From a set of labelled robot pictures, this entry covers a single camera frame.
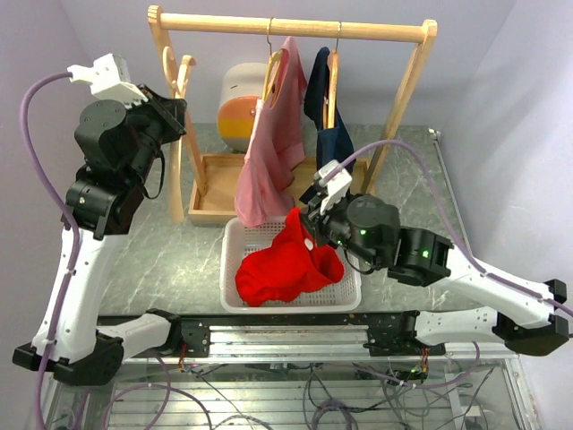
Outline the light wooden hanger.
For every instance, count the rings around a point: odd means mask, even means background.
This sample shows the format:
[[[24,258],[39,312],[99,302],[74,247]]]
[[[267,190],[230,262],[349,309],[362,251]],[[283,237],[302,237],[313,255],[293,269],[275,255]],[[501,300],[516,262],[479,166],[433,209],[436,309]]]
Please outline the light wooden hanger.
[[[172,98],[175,101],[185,101],[187,86],[192,68],[196,65],[194,58],[190,55],[182,57],[182,63],[176,71],[170,69],[170,65],[175,65],[175,56],[170,46],[164,47],[162,51],[163,72],[167,80],[167,86],[171,90]],[[181,223],[184,221],[184,205],[181,190],[181,161],[182,144],[184,138],[184,119],[182,113],[175,113],[176,138],[170,142],[169,162],[168,162],[168,202],[169,214],[172,221]]]

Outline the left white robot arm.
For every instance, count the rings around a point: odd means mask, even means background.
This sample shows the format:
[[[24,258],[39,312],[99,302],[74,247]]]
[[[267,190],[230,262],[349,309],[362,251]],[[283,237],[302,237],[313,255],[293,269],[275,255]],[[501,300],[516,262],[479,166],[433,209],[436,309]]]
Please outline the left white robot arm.
[[[141,102],[97,100],[83,109],[74,139],[84,165],[62,200],[61,260],[44,321],[13,363],[46,370],[70,386],[101,386],[126,358],[155,349],[174,355],[183,343],[179,316],[150,309],[115,326],[98,325],[108,276],[141,202],[162,145],[185,134],[187,103],[140,86]]]

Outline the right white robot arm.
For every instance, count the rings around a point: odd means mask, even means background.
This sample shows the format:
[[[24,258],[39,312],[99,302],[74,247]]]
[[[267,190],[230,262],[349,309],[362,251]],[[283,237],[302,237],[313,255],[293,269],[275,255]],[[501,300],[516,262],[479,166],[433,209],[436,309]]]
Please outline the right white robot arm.
[[[509,288],[484,264],[468,261],[446,237],[401,226],[397,207],[370,194],[352,194],[346,185],[313,184],[301,201],[300,220],[315,243],[340,250],[355,271],[371,275],[385,270],[401,284],[444,288],[479,303],[462,311],[405,312],[394,334],[401,352],[474,341],[544,357],[569,341],[569,323],[555,313],[567,299],[563,282],[530,283],[506,275],[505,280],[533,293]]]

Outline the pink t shirt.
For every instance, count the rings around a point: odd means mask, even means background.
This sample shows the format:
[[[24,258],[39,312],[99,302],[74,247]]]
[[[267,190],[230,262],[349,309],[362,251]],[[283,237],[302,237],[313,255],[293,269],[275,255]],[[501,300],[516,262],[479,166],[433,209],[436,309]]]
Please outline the pink t shirt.
[[[276,89],[259,99],[244,165],[237,179],[235,213],[246,227],[257,227],[269,217],[285,216],[295,207],[287,188],[294,169],[305,160],[302,105],[307,88],[299,48],[285,39]]]

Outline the red t shirt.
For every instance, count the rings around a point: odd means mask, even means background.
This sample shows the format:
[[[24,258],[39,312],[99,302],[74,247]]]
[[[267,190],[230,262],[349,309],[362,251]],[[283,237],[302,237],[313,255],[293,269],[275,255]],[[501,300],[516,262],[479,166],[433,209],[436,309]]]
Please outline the red t shirt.
[[[269,301],[290,303],[340,282],[344,264],[329,245],[317,246],[292,209],[271,246],[247,255],[235,275],[239,297],[251,307]]]

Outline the yellow wooden hanger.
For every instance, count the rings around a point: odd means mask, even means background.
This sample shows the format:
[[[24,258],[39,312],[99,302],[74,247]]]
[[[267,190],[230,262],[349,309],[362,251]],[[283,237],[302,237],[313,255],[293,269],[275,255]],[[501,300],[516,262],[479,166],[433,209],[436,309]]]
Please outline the yellow wooden hanger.
[[[271,95],[278,76],[278,70],[284,55],[284,49],[281,47],[278,50],[274,50],[272,43],[270,41],[270,30],[272,23],[274,21],[273,17],[269,18],[269,22],[266,29],[266,41],[269,45],[269,61],[267,64],[267,69],[264,76],[264,83],[262,88],[261,100],[266,101]]]

